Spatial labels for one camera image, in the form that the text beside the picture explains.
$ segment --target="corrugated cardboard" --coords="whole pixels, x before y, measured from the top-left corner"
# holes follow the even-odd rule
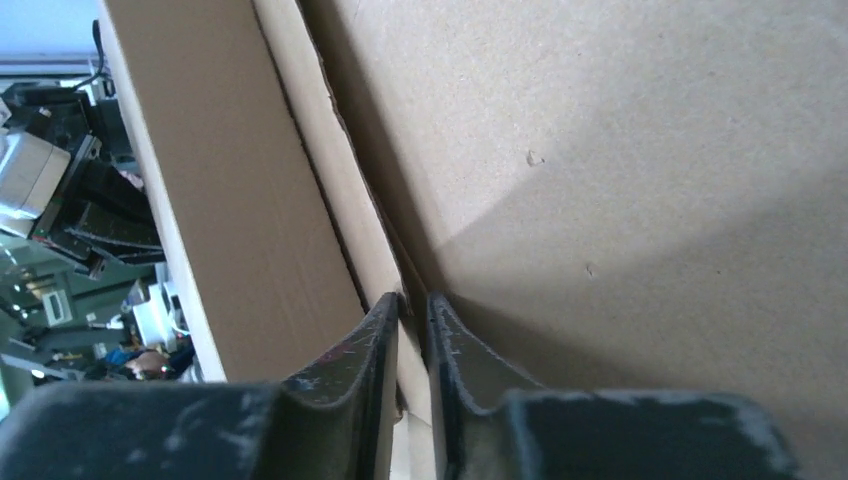
[[[554,386],[747,395],[844,477],[844,5],[302,5],[388,220],[474,333]]]
[[[206,378],[287,377],[363,309],[251,3],[105,0],[101,18]]]
[[[403,282],[377,206],[336,112],[333,93],[326,85],[321,60],[295,0],[254,3],[354,279],[366,302],[373,305],[383,293],[403,290]],[[398,383],[406,406],[429,425],[429,380],[417,336],[409,325],[402,325],[398,341]]]

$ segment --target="black component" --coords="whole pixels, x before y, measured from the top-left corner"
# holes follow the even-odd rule
[[[384,295],[281,384],[41,387],[0,425],[0,477],[386,479],[397,302]],[[799,478],[768,415],[746,400],[545,390],[442,295],[430,297],[428,320],[439,478]],[[85,441],[59,433],[80,425]]]
[[[436,472],[441,479],[799,477],[771,419],[728,394],[540,390],[429,300]]]
[[[128,265],[165,261],[147,197],[115,168],[98,162],[86,136],[31,238],[97,279],[104,258]]]
[[[24,128],[24,131],[38,138],[47,136],[50,130],[50,117],[43,112],[35,112],[29,119],[29,123]]]
[[[0,95],[9,106],[12,117],[6,121],[10,130],[32,129],[40,112],[50,112],[49,126],[34,133],[57,147],[75,152],[84,138],[92,135],[102,142],[94,159],[114,166],[137,170],[126,128],[121,119],[117,99],[107,98],[92,105],[88,94],[74,87],[57,87],[16,83]]]
[[[100,39],[99,20],[91,22],[91,37],[94,39],[94,47],[97,48],[97,71],[94,72],[92,76],[74,85],[74,90],[79,90],[103,76],[103,68],[106,66],[106,58],[103,54],[103,41]]]

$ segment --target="scuff mark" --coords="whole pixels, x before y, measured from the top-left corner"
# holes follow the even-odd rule
[[[170,435],[168,435],[168,437],[165,439],[164,446],[165,446],[165,450],[173,453],[173,452],[176,452],[179,449],[183,448],[185,446],[185,444],[186,444],[185,437],[180,435],[179,432],[175,431],[174,433],[171,433]]]
[[[362,339],[354,341],[353,344],[356,344],[360,341],[362,341]],[[344,355],[345,353],[350,352],[355,353],[356,350],[352,349],[352,345],[349,342],[342,342],[334,346],[333,348],[327,350],[327,352],[325,352],[324,355],[321,355],[321,357],[315,363],[321,365],[324,363],[332,362],[341,358],[342,355]]]
[[[307,390],[314,390],[315,386],[321,380],[318,378],[289,378],[285,381],[285,385],[293,392],[304,392]]]
[[[245,393],[241,396],[241,409],[248,410],[250,406],[253,405],[253,395],[250,393]]]
[[[632,392],[627,390],[599,391],[595,395],[597,395],[599,398],[603,398],[604,400],[609,400],[611,402],[616,403],[623,403],[625,405],[637,405],[639,403],[639,396],[634,395]]]
[[[545,163],[545,159],[539,156],[539,154],[537,154],[533,150],[527,151],[527,165],[530,165],[531,167],[536,167],[542,165],[543,163]]]
[[[176,452],[185,446],[186,439],[183,435],[183,432],[187,430],[185,427],[186,421],[188,421],[189,417],[194,414],[197,410],[203,408],[208,400],[198,400],[191,405],[184,408],[179,415],[177,415],[176,424],[174,425],[174,429],[171,431],[171,434],[165,438],[165,442],[163,446],[165,450],[168,452]]]
[[[218,432],[218,438],[233,445],[239,457],[239,466],[248,465],[254,453],[255,439],[249,435],[237,435],[230,432]]]
[[[265,417],[263,415],[257,415],[257,414],[248,415],[247,417],[244,418],[244,420],[239,422],[238,428],[239,429],[248,429],[248,428],[258,427],[259,425],[262,424],[262,420],[264,418]]]
[[[356,17],[359,15],[359,7],[362,5],[362,0],[356,2],[356,10],[353,12],[353,19],[356,20]]]
[[[760,408],[742,399],[728,401],[736,409],[736,422],[739,430],[754,445],[766,452],[769,465],[775,472],[790,472],[795,468],[795,462],[780,444],[775,435],[774,426],[769,415]]]
[[[140,463],[147,458],[147,452],[140,448],[136,448],[127,455],[127,463]]]
[[[518,446],[518,454],[523,459],[519,462],[522,478],[539,478],[542,475],[542,454],[533,432],[526,428],[527,411],[520,402],[509,402],[509,419],[516,436],[515,444]]]

